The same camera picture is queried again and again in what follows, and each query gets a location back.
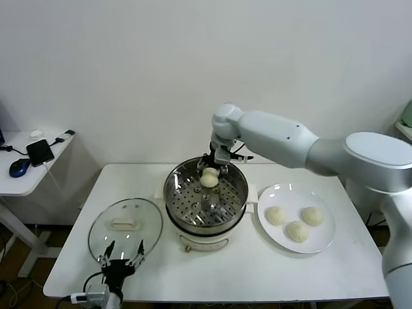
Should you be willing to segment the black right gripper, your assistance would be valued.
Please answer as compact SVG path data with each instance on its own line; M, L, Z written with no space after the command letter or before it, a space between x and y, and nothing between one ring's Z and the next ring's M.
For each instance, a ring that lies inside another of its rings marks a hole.
M203 171L207 167L220 167L220 174L222 176L229 174L229 166L221 165L216 161L221 153L221 146L215 142L210 142L209 153L205 153L198 161L197 171Z

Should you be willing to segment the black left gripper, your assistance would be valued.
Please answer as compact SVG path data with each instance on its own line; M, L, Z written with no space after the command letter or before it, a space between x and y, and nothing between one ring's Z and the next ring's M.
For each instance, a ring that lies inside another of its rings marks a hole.
M145 259L144 241L141 240L136 256L131 259L110 260L114 246L115 240L106 247L103 255L98 257L98 262L102 266L105 284L109 287L122 287L125 279L135 273L135 266L139 266Z

